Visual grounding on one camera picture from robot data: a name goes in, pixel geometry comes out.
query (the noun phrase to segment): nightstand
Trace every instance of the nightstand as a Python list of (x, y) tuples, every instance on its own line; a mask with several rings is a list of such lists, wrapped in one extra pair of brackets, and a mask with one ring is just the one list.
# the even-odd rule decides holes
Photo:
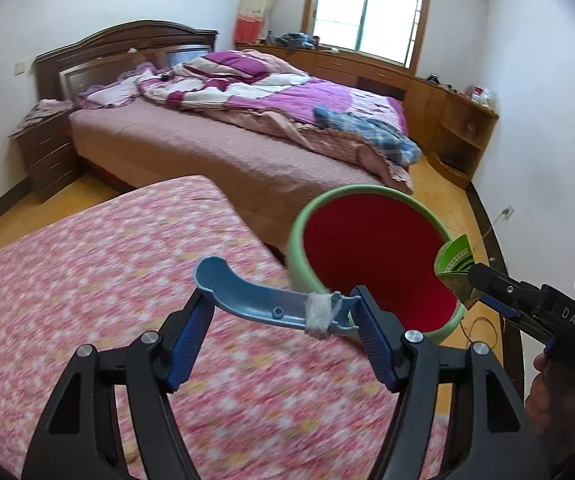
[(42, 201), (80, 177), (69, 114), (70, 110), (57, 113), (13, 135), (20, 145), (32, 188)]

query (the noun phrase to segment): wall outlet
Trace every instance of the wall outlet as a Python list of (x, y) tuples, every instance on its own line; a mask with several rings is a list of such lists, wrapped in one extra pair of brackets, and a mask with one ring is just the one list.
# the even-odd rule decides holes
[(14, 75), (21, 75), (27, 71), (27, 66), (25, 61), (19, 61), (18, 63), (14, 63)]
[(503, 210), (503, 218), (506, 220), (509, 220), (510, 218), (512, 218), (512, 215), (514, 214), (514, 208), (510, 205), (508, 205), (504, 210)]

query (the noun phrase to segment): green paper scrap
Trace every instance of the green paper scrap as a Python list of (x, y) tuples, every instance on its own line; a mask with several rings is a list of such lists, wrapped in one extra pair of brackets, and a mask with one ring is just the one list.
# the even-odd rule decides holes
[(467, 279), (467, 273), (475, 263), (467, 235), (461, 235), (443, 245), (434, 261), (434, 272), (439, 280), (467, 310), (481, 297), (481, 292), (472, 287)]

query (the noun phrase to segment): wooden headboard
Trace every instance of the wooden headboard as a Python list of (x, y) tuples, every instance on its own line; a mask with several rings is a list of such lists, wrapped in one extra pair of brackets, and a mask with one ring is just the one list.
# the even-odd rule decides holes
[[(211, 52), (217, 35), (215, 30), (194, 30), (186, 25), (155, 20), (141, 20), (106, 28), (78, 43), (42, 54), (34, 60), (38, 97), (70, 97), (61, 85), (60, 75), (69, 69), (88, 65), (93, 70), (94, 75), (90, 77), (88, 73), (78, 85), (109, 84), (138, 62), (151, 61), (163, 68), (183, 61), (184, 56), (192, 52)], [(129, 55), (130, 49), (136, 52)]]

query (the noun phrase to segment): screw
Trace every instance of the screw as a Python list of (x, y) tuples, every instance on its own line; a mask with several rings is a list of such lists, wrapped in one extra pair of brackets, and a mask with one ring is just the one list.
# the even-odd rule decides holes
[(490, 347), (481, 341), (477, 341), (472, 345), (472, 350), (478, 355), (487, 355), (490, 353)]
[(78, 357), (87, 357), (94, 351), (92, 345), (81, 345), (76, 350), (76, 355)]
[(150, 330), (149, 332), (145, 332), (143, 335), (141, 335), (141, 342), (145, 343), (146, 345), (151, 345), (157, 341), (158, 332), (155, 332), (154, 330)]
[(405, 333), (405, 339), (407, 339), (410, 343), (420, 343), (423, 341), (423, 334), (418, 330), (408, 330)]

